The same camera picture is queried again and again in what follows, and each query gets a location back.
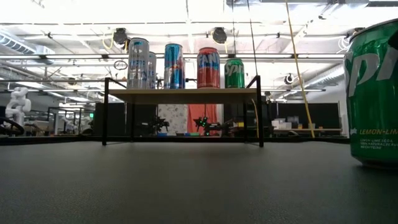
blue soda can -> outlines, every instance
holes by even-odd
[[[156,54],[149,52],[147,88],[153,90],[156,88]]]
[[[164,88],[185,88],[183,49],[179,44],[167,44],[165,47]]]
[[[149,59],[149,42],[143,38],[132,38],[129,44],[128,89],[146,89]]]

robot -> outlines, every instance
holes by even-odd
[[[11,100],[6,107],[6,117],[0,119],[0,129],[9,134],[23,134],[24,133],[24,119],[25,113],[29,112],[32,105],[29,99],[26,98],[28,89],[25,87],[17,87],[11,93]],[[15,126],[19,131],[15,132],[6,128],[5,123]]]

wooden tabletop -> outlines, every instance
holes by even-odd
[[[243,103],[257,99],[255,88],[109,90],[109,94],[125,102],[140,105]]]

sprite can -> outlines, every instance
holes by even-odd
[[[356,33],[344,57],[351,155],[398,167],[398,19]]]
[[[245,88],[244,67],[239,58],[228,59],[224,67],[225,88]]]

black metal frame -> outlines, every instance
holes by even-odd
[[[105,91],[104,91],[104,107],[103,107],[103,134],[102,134],[102,145],[106,146],[106,143],[109,139],[108,137],[108,106],[109,106],[109,82],[115,82],[118,85],[123,86],[124,88],[127,88],[123,84],[119,83],[118,81],[112,79],[112,78],[105,78]],[[259,131],[259,137],[256,138],[258,140],[259,146],[264,147],[264,126],[263,126],[263,120],[262,120],[262,100],[261,100],[261,77],[259,75],[256,75],[249,85],[246,88],[250,88],[253,83],[256,82],[256,96],[257,96],[257,114],[258,116],[258,131]],[[235,138],[235,139],[229,139],[229,138],[220,138],[217,139],[217,142],[251,142],[252,139],[248,139],[248,134],[247,134],[247,106],[246,102],[242,102],[243,104],[243,125],[244,125],[244,137],[243,138]],[[173,138],[173,137],[151,137],[151,138],[136,138],[134,137],[134,109],[135,109],[135,104],[131,105],[132,107],[132,114],[131,114],[131,134],[129,138],[121,138],[121,141],[136,141],[136,142],[143,142],[143,141],[150,141],[150,142],[164,142],[165,138],[167,138],[170,141],[173,142],[191,142],[191,141],[196,141],[196,142],[214,142],[214,139],[211,138],[198,138],[198,137],[179,137],[179,138]]]

